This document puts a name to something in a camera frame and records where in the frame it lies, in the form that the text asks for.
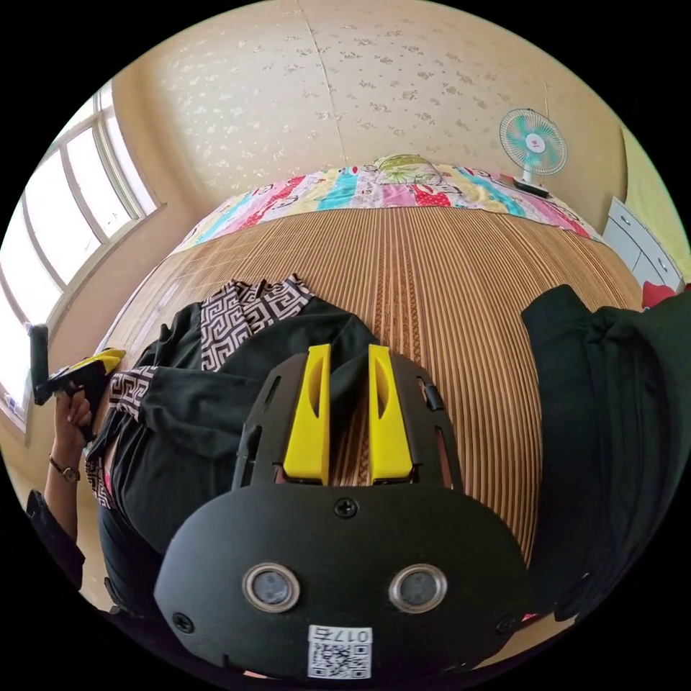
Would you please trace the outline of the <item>person's left hand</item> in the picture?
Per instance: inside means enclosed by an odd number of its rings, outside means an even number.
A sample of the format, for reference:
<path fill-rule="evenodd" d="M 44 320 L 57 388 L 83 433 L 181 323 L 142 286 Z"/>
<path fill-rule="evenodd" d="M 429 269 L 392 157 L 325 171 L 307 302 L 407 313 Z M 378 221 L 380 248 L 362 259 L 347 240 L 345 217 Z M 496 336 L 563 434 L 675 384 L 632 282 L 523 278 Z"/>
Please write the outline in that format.
<path fill-rule="evenodd" d="M 60 392 L 55 401 L 51 458 L 61 467 L 77 468 L 88 444 L 83 429 L 91 426 L 91 408 L 83 390 Z"/>

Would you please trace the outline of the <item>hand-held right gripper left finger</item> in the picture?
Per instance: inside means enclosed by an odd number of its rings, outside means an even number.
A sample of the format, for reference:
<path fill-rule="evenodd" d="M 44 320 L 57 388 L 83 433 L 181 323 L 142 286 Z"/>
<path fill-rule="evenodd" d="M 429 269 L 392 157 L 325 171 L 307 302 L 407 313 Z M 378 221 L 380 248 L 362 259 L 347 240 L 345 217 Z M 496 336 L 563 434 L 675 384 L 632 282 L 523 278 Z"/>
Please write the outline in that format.
<path fill-rule="evenodd" d="M 330 465 L 330 346 L 310 347 L 283 462 L 293 481 L 327 482 Z"/>

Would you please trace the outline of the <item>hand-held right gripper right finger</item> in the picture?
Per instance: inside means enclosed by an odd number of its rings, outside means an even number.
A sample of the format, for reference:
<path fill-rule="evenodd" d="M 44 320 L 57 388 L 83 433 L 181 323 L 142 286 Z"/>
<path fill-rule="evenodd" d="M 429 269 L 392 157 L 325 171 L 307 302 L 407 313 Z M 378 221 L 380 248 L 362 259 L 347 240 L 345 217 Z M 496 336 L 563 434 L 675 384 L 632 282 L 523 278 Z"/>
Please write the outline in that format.
<path fill-rule="evenodd" d="M 394 361 L 382 345 L 369 346 L 369 479 L 407 482 L 413 469 Z"/>

